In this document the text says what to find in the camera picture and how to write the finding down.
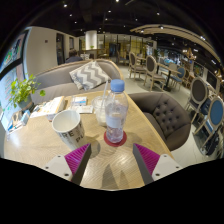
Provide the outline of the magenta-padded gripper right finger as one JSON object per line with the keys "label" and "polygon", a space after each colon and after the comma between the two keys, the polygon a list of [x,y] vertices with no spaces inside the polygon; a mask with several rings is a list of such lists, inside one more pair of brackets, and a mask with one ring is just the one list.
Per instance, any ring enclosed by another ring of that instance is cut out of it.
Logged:
{"label": "magenta-padded gripper right finger", "polygon": [[182,169],[168,154],[159,155],[137,143],[133,144],[133,154],[145,185]]}

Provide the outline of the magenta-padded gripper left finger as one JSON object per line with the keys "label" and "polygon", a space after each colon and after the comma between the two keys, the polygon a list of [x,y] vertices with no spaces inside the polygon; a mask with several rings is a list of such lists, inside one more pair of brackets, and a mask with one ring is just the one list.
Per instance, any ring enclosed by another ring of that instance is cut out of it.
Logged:
{"label": "magenta-padded gripper left finger", "polygon": [[82,181],[90,155],[91,144],[88,143],[65,156],[55,156],[43,169],[79,185]]}

